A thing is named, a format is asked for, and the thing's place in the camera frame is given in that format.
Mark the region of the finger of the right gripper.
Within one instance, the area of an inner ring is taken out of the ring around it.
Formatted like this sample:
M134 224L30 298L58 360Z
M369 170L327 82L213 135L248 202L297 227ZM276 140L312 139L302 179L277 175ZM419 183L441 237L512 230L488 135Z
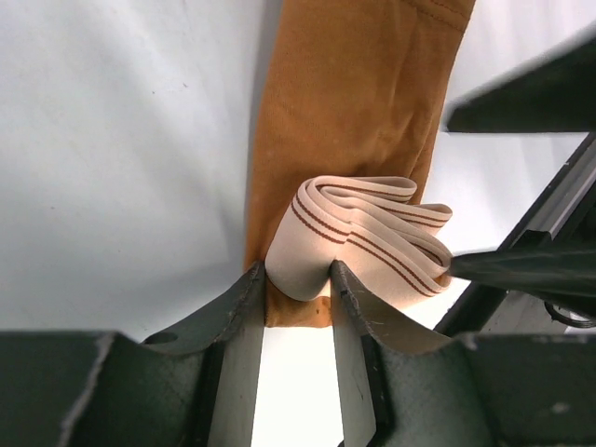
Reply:
M454 103L445 129L478 134L594 131L595 38L540 57Z
M594 249L510 249L455 256L449 275L509 291L522 291L595 317Z

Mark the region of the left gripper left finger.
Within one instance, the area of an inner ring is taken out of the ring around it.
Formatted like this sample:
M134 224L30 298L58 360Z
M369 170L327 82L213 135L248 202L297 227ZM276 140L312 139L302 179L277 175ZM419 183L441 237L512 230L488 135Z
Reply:
M248 446L265 271L137 343L120 332L3 332L5 446Z

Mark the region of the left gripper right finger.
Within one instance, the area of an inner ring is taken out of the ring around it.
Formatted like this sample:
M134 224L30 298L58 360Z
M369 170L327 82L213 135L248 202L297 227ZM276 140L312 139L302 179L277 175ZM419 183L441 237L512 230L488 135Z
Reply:
M445 339L331 271L346 446L591 446L591 334Z

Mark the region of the brown boxer underwear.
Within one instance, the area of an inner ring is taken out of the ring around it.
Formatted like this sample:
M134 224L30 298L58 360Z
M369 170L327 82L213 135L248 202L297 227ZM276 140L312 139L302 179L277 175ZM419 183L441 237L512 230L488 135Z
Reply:
M470 1L287 1L252 153L245 261L267 265L265 323L332 322L345 262L407 312L451 284L421 201Z

